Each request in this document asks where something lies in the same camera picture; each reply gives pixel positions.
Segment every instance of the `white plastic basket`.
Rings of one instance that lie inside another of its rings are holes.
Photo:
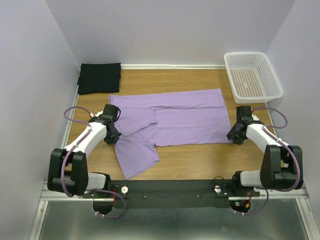
[[[231,52],[224,55],[234,101],[266,103],[284,94],[271,63],[263,52]]]

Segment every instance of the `white wall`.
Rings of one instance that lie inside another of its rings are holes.
[[[294,0],[46,0],[78,63],[224,64],[265,52]]]
[[[320,1],[297,0],[267,50],[284,90],[280,100],[269,103],[289,119],[277,131],[282,139],[303,150],[304,181],[320,227]],[[275,124],[282,119],[272,114]]]
[[[44,0],[0,8],[0,239],[29,239],[78,64]]]

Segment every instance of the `wooden table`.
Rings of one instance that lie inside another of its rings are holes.
[[[229,113],[231,125],[236,122],[236,104],[225,69],[142,69],[121,71],[120,92],[116,95],[140,95],[168,92],[182,92],[205,89],[222,90]],[[97,113],[108,102],[108,93],[80,95],[77,106]],[[251,104],[252,107],[264,106],[264,103]],[[256,112],[260,120],[270,124],[266,110]],[[77,109],[75,119],[88,121],[88,114]],[[71,143],[85,129],[81,123],[73,123],[68,138]],[[132,180],[192,180],[213,179],[216,176],[231,178],[235,171],[258,170],[261,167],[263,153],[251,141],[243,145],[236,144],[193,144],[165,146],[156,148],[160,162]],[[115,154],[115,147],[101,141],[90,154],[89,172],[110,174],[112,180],[124,180]]]

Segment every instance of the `folded black cloth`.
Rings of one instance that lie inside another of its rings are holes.
[[[118,93],[121,64],[81,64],[78,94]]]

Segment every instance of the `wire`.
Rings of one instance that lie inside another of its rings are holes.
[[[282,112],[280,112],[279,110],[277,110],[277,109],[275,109],[273,107],[269,107],[269,106],[259,106],[259,107],[252,108],[252,112],[254,112],[255,110],[258,110],[258,109],[270,109],[270,110],[275,111],[278,114],[280,114],[284,119],[284,125],[283,126],[274,126],[274,125],[265,124],[266,127],[271,127],[271,128],[275,128],[275,129],[284,129],[288,125],[287,117]]]
[[[66,182],[65,182],[65,167],[66,167],[66,163],[68,161],[68,158],[69,158],[70,154],[73,152],[73,150],[90,134],[91,129],[92,129],[91,125],[88,122],[81,121],[81,120],[76,120],[76,119],[68,117],[67,116],[67,112],[69,112],[71,109],[82,109],[82,110],[85,110],[87,113],[89,113],[89,115],[91,114],[91,112],[88,109],[86,109],[86,108],[84,108],[82,106],[69,107],[63,113],[64,118],[66,118],[67,120],[72,121],[72,122],[76,122],[76,123],[86,124],[88,126],[88,131],[83,135],[83,137],[81,137],[79,139],[79,141],[76,142],[76,145],[72,146],[72,148],[65,155],[65,157],[63,159],[63,162],[62,162],[62,166],[61,166],[61,185],[62,185],[62,189],[63,189],[64,193],[70,198],[73,197],[74,195],[69,193],[68,190],[67,190],[67,186],[66,186]],[[107,194],[113,194],[114,196],[119,197],[121,199],[121,201],[123,202],[123,211],[119,215],[108,216],[108,215],[101,214],[100,212],[96,212],[97,215],[102,216],[103,218],[107,218],[107,219],[116,219],[116,218],[119,218],[120,216],[122,216],[125,213],[127,205],[126,205],[126,201],[123,199],[123,197],[121,195],[119,195],[118,193],[116,193],[114,191],[108,191],[108,190],[102,190],[102,189],[94,189],[93,191],[101,192],[101,193],[107,193]]]
[[[257,210],[250,211],[250,212],[246,212],[246,213],[244,213],[244,212],[239,212],[239,211],[238,211],[238,213],[241,213],[241,214],[243,214],[243,215],[252,215],[252,214],[256,214],[256,213],[260,212],[262,209],[265,208],[265,206],[267,205],[267,203],[268,203],[268,201],[269,201],[269,192],[268,192],[268,190],[265,189],[265,188],[259,188],[259,189],[265,190],[265,192],[266,192],[266,199],[265,199],[264,204],[263,204],[261,207],[259,207]]]
[[[212,186],[212,184],[214,183],[214,180],[216,180],[217,178],[221,178],[221,179],[225,180],[225,178],[222,177],[222,176],[216,176],[214,179],[212,179],[212,181],[211,181],[211,183],[210,183],[210,186],[211,186],[213,189],[214,189],[216,186]]]
[[[202,198],[203,195],[205,195],[206,193],[211,193],[211,192],[215,192],[215,189],[213,189],[212,187],[207,188],[204,191],[202,191],[202,193],[200,193],[198,195],[198,198]]]
[[[250,199],[249,199],[249,202],[250,202],[251,199],[252,199],[252,194],[251,194],[250,190],[248,191],[248,193],[249,193],[249,196],[250,196]],[[247,199],[247,195],[245,195],[244,199],[240,203],[243,203],[246,199]]]
[[[123,210],[122,210],[122,212],[121,212],[120,214],[118,214],[118,215],[116,215],[116,216],[104,215],[104,214],[102,214],[102,213],[100,213],[100,212],[98,212],[98,211],[95,212],[95,214],[97,214],[97,215],[99,215],[99,216],[101,216],[101,217],[103,217],[103,218],[106,218],[106,219],[117,219],[117,218],[121,217],[121,216],[125,213],[125,211],[126,211],[126,209],[127,209],[127,204],[126,204],[126,201],[124,200],[124,198],[123,198],[120,194],[118,194],[118,193],[116,193],[116,192],[114,192],[114,191],[101,190],[101,189],[95,189],[95,190],[93,190],[93,191],[101,192],[101,193],[106,193],[106,194],[113,194],[114,196],[119,197],[119,198],[121,199],[121,201],[123,202]]]
[[[118,115],[118,117],[116,118],[115,122],[118,121],[118,119],[120,118],[120,115],[121,115],[121,110],[120,110],[120,108],[119,108],[119,115]]]

